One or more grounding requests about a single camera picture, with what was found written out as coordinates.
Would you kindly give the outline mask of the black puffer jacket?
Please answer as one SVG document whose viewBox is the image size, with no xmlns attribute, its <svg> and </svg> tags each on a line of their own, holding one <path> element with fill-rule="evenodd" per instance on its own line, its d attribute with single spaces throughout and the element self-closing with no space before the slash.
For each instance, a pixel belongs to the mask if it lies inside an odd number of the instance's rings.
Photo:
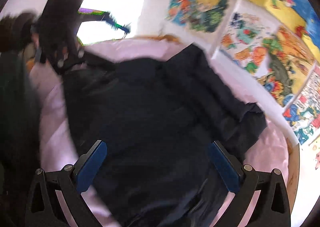
<svg viewBox="0 0 320 227">
<path fill-rule="evenodd" d="M 243 160 L 267 126 L 195 45 L 168 61 L 111 63 L 62 79 L 78 154 L 97 140 L 107 145 L 93 186 L 121 226 L 209 226 L 228 193 L 210 144 Z"/>
</svg>

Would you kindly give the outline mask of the bright window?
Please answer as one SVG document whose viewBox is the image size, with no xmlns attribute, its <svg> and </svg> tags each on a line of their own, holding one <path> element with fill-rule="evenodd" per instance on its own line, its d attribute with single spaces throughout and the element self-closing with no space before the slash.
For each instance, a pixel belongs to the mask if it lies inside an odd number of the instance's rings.
<svg viewBox="0 0 320 227">
<path fill-rule="evenodd" d="M 77 37 L 83 45 L 131 38 L 137 34 L 144 0 L 83 0 Z"/>
</svg>

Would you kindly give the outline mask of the dark clothed operator body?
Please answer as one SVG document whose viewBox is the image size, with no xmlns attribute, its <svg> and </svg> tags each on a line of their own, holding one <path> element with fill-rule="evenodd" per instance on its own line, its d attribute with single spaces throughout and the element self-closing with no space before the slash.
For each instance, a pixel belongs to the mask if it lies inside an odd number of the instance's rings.
<svg viewBox="0 0 320 227">
<path fill-rule="evenodd" d="M 1 226 L 24 226 L 30 185 L 39 168 L 40 107 L 24 51 L 33 12 L 1 19 Z"/>
</svg>

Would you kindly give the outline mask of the red-haired mermaid drawing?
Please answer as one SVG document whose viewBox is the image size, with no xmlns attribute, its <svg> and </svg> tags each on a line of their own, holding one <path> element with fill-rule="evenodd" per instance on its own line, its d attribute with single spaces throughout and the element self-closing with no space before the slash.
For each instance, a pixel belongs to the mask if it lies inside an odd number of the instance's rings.
<svg viewBox="0 0 320 227">
<path fill-rule="evenodd" d="M 196 0 L 170 0 L 167 19 L 172 23 L 185 27 L 191 18 L 200 12 L 196 7 Z"/>
</svg>

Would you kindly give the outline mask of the pink pigs drawing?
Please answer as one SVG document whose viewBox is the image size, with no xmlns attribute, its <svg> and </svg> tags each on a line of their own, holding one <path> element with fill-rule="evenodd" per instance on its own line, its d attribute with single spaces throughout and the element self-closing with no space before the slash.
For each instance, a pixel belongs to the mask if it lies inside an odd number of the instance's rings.
<svg viewBox="0 0 320 227">
<path fill-rule="evenodd" d="M 313 144 L 311 144 L 311 150 L 312 150 L 312 158 L 314 160 L 315 170 L 317 170 L 317 169 L 319 169 L 319 165 L 320 165 L 319 141 L 314 141 Z"/>
</svg>

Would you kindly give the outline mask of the busy city 2024 drawing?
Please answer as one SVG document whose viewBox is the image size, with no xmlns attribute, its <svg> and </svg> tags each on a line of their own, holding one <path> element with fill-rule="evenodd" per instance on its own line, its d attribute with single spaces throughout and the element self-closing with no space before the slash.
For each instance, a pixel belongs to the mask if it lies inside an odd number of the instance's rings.
<svg viewBox="0 0 320 227">
<path fill-rule="evenodd" d="M 299 96 L 283 113 L 299 143 L 303 145 L 319 133 L 319 66 L 316 66 Z"/>
</svg>

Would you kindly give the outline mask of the blond boy drawing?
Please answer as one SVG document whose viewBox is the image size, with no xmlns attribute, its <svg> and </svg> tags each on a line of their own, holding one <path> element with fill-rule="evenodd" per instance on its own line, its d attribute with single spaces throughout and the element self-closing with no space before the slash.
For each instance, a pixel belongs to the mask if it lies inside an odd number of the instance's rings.
<svg viewBox="0 0 320 227">
<path fill-rule="evenodd" d="M 190 30 L 214 33 L 229 7 L 229 0 L 191 0 L 187 24 Z"/>
</svg>

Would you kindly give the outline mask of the grey whale landscape drawing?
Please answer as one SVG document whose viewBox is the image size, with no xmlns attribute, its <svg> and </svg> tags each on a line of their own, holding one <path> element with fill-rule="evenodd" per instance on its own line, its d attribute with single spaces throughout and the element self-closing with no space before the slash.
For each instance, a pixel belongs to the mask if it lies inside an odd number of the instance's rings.
<svg viewBox="0 0 320 227">
<path fill-rule="evenodd" d="M 305 43 L 283 25 L 264 38 L 262 45 L 267 49 L 266 63 L 261 66 L 266 72 L 255 77 L 285 107 L 307 80 L 315 58 Z"/>
</svg>

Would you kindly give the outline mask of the fruit drink drawing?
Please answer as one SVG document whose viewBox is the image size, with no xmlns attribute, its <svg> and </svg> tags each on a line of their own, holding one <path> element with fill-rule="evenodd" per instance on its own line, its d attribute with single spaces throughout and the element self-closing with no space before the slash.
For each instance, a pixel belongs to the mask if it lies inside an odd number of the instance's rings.
<svg viewBox="0 0 320 227">
<path fill-rule="evenodd" d="M 269 14 L 262 16 L 236 11 L 223 32 L 219 51 L 255 76 L 267 56 L 263 39 L 270 38 L 278 25 L 279 22 Z"/>
</svg>

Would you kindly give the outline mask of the fish on sand drawing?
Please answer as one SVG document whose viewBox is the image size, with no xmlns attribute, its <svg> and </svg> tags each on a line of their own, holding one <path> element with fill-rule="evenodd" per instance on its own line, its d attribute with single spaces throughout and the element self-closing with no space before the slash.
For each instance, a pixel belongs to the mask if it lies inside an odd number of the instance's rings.
<svg viewBox="0 0 320 227">
<path fill-rule="evenodd" d="M 309 0 L 265 0 L 264 7 L 319 58 L 319 17 Z"/>
</svg>

